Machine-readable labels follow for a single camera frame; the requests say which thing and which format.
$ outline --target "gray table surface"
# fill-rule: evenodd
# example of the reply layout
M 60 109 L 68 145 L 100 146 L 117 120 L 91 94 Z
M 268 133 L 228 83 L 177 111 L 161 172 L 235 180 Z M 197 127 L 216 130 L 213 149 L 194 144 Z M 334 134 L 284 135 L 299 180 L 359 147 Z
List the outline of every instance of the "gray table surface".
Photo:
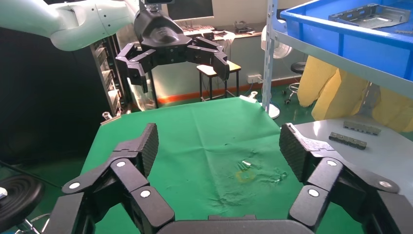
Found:
M 381 129 L 379 136 L 344 129 L 343 122 L 361 123 Z M 328 142 L 352 164 L 388 178 L 399 185 L 400 194 L 413 204 L 413 142 L 390 128 L 361 117 L 328 119 L 295 125 L 300 133 L 311 139 Z M 328 139 L 331 132 L 367 142 L 365 150 L 359 150 Z

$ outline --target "white circular joint cap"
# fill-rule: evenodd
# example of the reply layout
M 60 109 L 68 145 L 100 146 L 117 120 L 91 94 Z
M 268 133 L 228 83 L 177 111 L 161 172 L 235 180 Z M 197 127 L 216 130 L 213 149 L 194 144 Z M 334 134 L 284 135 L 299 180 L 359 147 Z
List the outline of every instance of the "white circular joint cap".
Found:
M 0 199 L 7 197 L 7 190 L 0 187 Z
M 385 188 L 390 188 L 392 185 L 389 182 L 386 181 L 380 181 L 379 184 Z
M 116 164 L 116 166 L 117 167 L 123 167 L 123 166 L 125 166 L 125 162 L 124 161 L 121 161 L 121 162 L 118 162 L 117 164 Z
M 328 161 L 327 161 L 327 164 L 330 165 L 330 166 L 332 166 L 332 167 L 337 166 L 337 163 L 334 162 L 334 161 L 331 161 L 331 160 L 328 160 Z
M 318 196 L 319 196 L 319 193 L 318 193 L 317 190 L 315 190 L 315 189 L 309 189 L 309 190 L 308 190 L 308 194 L 309 194 L 310 196 L 313 196 L 313 197 L 318 197 Z
M 75 183 L 69 185 L 69 189 L 75 189 L 75 188 L 77 188 L 77 187 L 79 187 L 79 186 L 80 186 L 80 183 L 79 183 L 79 182 L 75 182 Z
M 141 192 L 141 197 L 143 197 L 143 198 L 146 198 L 146 197 L 148 197 L 149 195 L 150 195 L 149 190 L 143 190 L 143 191 Z

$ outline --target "computer monitor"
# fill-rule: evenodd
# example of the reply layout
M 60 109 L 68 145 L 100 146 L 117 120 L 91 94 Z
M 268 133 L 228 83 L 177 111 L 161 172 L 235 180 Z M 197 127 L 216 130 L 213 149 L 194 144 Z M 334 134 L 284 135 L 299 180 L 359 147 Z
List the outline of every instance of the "computer monitor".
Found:
M 175 0 L 162 6 L 164 12 L 174 21 L 213 18 L 212 0 Z

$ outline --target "green table cover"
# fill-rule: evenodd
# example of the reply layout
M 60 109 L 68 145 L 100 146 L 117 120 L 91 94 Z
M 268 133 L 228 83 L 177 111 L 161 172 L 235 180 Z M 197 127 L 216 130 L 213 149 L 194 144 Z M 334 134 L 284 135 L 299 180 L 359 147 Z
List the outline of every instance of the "green table cover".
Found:
M 119 142 L 140 136 L 149 122 L 158 126 L 159 151 L 148 180 L 176 220 L 246 214 L 287 218 L 302 184 L 280 152 L 280 127 L 259 104 L 239 98 L 123 115 L 100 127 L 82 172 L 106 161 Z M 139 231 L 117 205 L 96 225 L 96 233 Z M 317 233 L 363 232 L 332 203 Z

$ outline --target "electrical outlet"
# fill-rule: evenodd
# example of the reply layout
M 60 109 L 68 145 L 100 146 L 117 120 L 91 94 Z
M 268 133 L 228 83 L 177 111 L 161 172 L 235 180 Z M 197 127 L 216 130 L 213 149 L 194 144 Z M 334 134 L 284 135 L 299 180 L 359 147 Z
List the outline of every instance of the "electrical outlet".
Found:
M 258 83 L 260 81 L 261 81 L 261 75 L 257 74 L 257 75 L 249 75 L 246 82 L 248 84 L 253 84 L 253 83 Z

